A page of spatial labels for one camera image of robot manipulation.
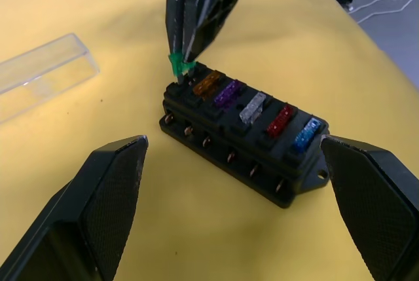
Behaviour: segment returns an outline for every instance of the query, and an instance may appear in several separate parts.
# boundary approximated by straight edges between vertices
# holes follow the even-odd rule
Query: table
[[[354,8],[374,0],[354,0]],[[358,21],[373,12],[400,9],[408,0],[385,0],[353,13]],[[360,23],[363,30],[419,88],[419,0],[414,0],[403,12],[374,16]]]
[[[282,210],[160,131],[173,80],[164,1],[0,0],[0,60],[73,31],[101,67],[0,126],[0,262],[93,149],[146,134],[115,280],[372,280],[330,185]],[[239,0],[200,61],[419,175],[419,95],[334,0]]]

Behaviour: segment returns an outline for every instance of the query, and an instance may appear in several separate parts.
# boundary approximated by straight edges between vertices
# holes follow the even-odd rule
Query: mounting hole
[[[327,179],[327,172],[325,170],[318,170],[317,177],[324,181]]]

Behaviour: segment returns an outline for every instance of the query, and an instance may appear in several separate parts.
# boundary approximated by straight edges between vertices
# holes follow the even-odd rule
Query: red fuse
[[[288,121],[293,116],[294,109],[288,104],[283,107],[278,116],[269,124],[266,132],[269,137],[275,138],[281,134],[282,130],[287,126]]]

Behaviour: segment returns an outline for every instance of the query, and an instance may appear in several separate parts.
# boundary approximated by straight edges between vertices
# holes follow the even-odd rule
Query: metal terminal
[[[230,163],[231,161],[233,161],[235,156],[236,156],[236,153],[234,151],[231,151],[227,157],[227,163]]]
[[[207,146],[209,146],[211,143],[211,138],[209,136],[207,136],[204,141],[202,142],[202,147],[206,148]]]
[[[192,86],[194,82],[196,81],[196,78],[193,78],[191,81],[188,82],[189,86]]]
[[[170,124],[173,121],[173,114],[169,113],[164,117],[164,122],[166,124]]]
[[[255,173],[257,172],[257,170],[259,169],[259,164],[256,164],[250,171],[249,176],[252,178],[253,175],[255,175]]]
[[[178,75],[177,76],[177,83],[178,84],[183,84],[184,80],[185,80],[185,77],[183,75]]]
[[[185,133],[185,136],[190,136],[192,133],[193,133],[193,128],[192,128],[192,126],[188,126],[188,127],[186,127],[185,128],[185,131],[184,131],[184,133]]]
[[[278,186],[276,187],[276,189],[275,189],[275,193],[277,193],[278,191],[280,191],[280,189],[281,189],[281,187],[282,187],[282,184],[283,184],[283,179],[281,179],[280,183],[279,183],[279,184],[278,184]]]

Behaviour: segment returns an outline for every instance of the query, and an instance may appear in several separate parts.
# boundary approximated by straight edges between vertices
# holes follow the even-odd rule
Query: green fuse
[[[182,76],[185,71],[188,71],[196,65],[196,62],[184,63],[182,53],[170,54],[169,60],[172,63],[173,74],[175,77]]]

